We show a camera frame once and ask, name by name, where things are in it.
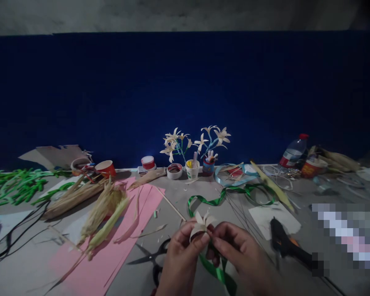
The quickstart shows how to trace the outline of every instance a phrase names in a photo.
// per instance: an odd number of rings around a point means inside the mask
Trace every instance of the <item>plastic bottle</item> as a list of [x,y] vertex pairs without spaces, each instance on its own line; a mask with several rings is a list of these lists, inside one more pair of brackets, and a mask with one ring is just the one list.
[[280,165],[285,168],[294,167],[307,148],[307,139],[307,134],[300,134],[299,139],[290,143],[280,160]]

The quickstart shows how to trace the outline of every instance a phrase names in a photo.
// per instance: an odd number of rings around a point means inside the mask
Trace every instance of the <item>black scissors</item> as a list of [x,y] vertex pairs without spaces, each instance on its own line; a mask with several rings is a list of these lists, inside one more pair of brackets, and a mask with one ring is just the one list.
[[153,263],[153,270],[152,270],[153,281],[155,282],[156,287],[159,286],[159,274],[162,272],[163,267],[158,265],[156,263],[155,259],[159,255],[167,253],[167,245],[169,244],[170,240],[171,240],[170,238],[165,240],[160,245],[159,250],[154,254],[151,254],[145,248],[143,248],[138,243],[136,243],[137,247],[139,247],[139,249],[145,254],[145,257],[142,257],[140,259],[137,259],[137,260],[134,260],[134,261],[128,263],[129,265],[133,265],[133,264],[139,264],[139,263],[144,263],[144,262],[151,261]]

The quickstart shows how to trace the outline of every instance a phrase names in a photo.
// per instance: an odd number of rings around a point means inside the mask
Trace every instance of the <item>green ribbon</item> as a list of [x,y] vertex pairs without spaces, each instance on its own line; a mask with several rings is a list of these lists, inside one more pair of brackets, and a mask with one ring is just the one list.
[[[251,191],[253,189],[255,189],[256,187],[258,187],[258,186],[263,186],[270,194],[272,194],[272,196],[273,196],[272,200],[270,200],[267,203],[258,203],[256,200],[254,200],[251,197]],[[191,204],[192,200],[194,200],[196,198],[196,199],[200,200],[204,204],[209,204],[210,206],[218,206],[218,205],[220,205],[220,203],[222,202],[222,200],[225,198],[226,191],[227,190],[233,190],[233,191],[236,191],[238,193],[244,193],[245,194],[245,197],[248,199],[248,201],[250,201],[251,203],[255,203],[258,206],[269,206],[269,205],[271,205],[271,204],[273,204],[275,202],[274,196],[276,196],[276,194],[275,194],[274,190],[272,188],[270,188],[269,186],[265,185],[265,184],[262,184],[262,183],[258,183],[258,184],[246,184],[244,188],[240,188],[238,186],[229,186],[229,187],[226,187],[226,188],[222,189],[221,196],[218,199],[214,199],[212,201],[207,201],[201,195],[193,195],[193,196],[191,196],[189,198],[189,200],[188,200],[188,213],[189,213],[189,216],[190,217],[194,217],[194,213],[190,209],[190,204]],[[212,248],[216,253],[219,254],[218,250],[215,249],[215,247],[212,245],[211,242],[210,242],[209,247]],[[220,258],[222,260],[222,269],[215,268],[215,266],[210,261],[208,261],[206,259],[206,257],[203,256],[203,255],[199,255],[199,258],[200,258],[200,261],[203,264],[204,268],[213,277],[215,277],[216,279],[218,279],[224,286],[226,286],[226,289],[227,289],[229,295],[230,296],[235,296],[236,295],[236,290],[237,290],[237,284],[231,278],[231,276],[229,276],[225,272],[226,264],[227,264],[227,259],[225,257],[223,257],[221,254],[219,254],[219,255],[220,255]]]

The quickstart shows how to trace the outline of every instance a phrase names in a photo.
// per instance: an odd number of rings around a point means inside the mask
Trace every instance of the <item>pink paper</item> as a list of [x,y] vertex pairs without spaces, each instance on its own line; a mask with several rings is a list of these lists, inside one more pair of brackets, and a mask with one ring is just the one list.
[[[128,188],[135,178],[121,181],[127,182],[126,188]],[[88,261],[87,257],[84,258],[62,285],[66,285],[76,295],[104,296],[137,242],[137,238],[122,238],[121,240],[124,240],[119,244],[114,241],[121,238],[130,227],[134,229],[130,235],[139,236],[162,200],[161,194],[153,187],[149,184],[140,187],[139,219],[136,222],[134,222],[134,213],[138,188],[127,192],[127,196],[133,199],[112,239],[102,243],[103,248],[93,257],[92,261]],[[88,242],[85,242],[81,249],[85,250],[87,245]],[[61,246],[50,262],[51,267],[58,273],[58,277],[64,275],[81,255],[75,250],[69,252],[69,246],[68,244]]]

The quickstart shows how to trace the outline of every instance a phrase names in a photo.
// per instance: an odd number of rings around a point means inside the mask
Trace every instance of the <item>pencil holder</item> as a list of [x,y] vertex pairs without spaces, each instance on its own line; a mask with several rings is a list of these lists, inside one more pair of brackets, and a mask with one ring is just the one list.
[[209,177],[214,174],[215,162],[203,161],[203,176]]

